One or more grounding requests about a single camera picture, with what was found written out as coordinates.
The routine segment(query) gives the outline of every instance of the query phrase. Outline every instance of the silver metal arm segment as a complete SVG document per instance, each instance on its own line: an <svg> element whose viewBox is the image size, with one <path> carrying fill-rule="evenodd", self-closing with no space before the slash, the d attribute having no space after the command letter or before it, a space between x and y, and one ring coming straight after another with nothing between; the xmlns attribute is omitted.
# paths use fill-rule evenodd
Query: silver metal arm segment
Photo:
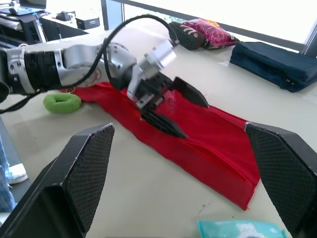
<svg viewBox="0 0 317 238"><path fill-rule="evenodd" d="M5 50L8 79L0 82L8 87L10 93L22 95L30 95L38 90L47 91L55 85L66 88L87 74L100 48L101 45L73 45L46 52L35 51L34 47ZM152 78L176 58L168 40L145 54L140 63L118 43L110 43L105 53L112 77L110 83L124 80L124 84L119 85L126 85L128 98L133 101L138 100L135 94L141 81ZM95 72L78 87L90 87L101 82L109 82L104 57L99 60Z"/></svg>

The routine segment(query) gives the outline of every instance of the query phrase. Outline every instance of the black box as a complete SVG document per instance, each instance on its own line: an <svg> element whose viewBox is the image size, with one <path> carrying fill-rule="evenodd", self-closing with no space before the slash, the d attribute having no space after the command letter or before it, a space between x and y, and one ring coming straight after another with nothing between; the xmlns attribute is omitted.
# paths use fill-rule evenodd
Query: black box
<svg viewBox="0 0 317 238"><path fill-rule="evenodd" d="M70 21L71 19L70 19L70 16L68 15L69 13L72 13L76 16L75 11L62 11L56 15L56 19L60 21Z"/></svg>
<svg viewBox="0 0 317 238"><path fill-rule="evenodd" d="M89 17L76 17L77 26L80 29L87 30L100 26L99 17L89 18Z"/></svg>

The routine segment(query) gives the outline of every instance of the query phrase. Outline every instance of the navy blue bag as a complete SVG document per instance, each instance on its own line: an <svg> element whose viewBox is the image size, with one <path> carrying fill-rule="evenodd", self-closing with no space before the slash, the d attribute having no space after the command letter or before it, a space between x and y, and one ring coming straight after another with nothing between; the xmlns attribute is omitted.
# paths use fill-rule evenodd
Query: navy blue bag
<svg viewBox="0 0 317 238"><path fill-rule="evenodd" d="M317 59L262 42L237 43L230 62L292 93L317 81Z"/></svg>

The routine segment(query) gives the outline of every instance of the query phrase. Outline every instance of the blue pouch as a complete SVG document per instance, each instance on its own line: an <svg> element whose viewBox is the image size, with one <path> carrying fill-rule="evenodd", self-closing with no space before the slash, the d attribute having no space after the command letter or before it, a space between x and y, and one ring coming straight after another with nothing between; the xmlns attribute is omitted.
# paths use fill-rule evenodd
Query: blue pouch
<svg viewBox="0 0 317 238"><path fill-rule="evenodd" d="M317 81L317 59L262 42L239 42L230 62L292 93Z"/></svg>
<svg viewBox="0 0 317 238"><path fill-rule="evenodd" d="M230 220L197 221L201 238L287 238L273 223Z"/></svg>

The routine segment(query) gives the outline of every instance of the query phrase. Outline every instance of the white shoe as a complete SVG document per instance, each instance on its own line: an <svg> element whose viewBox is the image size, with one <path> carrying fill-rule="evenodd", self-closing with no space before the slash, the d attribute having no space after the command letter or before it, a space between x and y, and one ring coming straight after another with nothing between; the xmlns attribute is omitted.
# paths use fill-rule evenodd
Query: white shoe
<svg viewBox="0 0 317 238"><path fill-rule="evenodd" d="M9 171L12 173L9 185L20 183L28 179L23 164L14 165L9 168Z"/></svg>

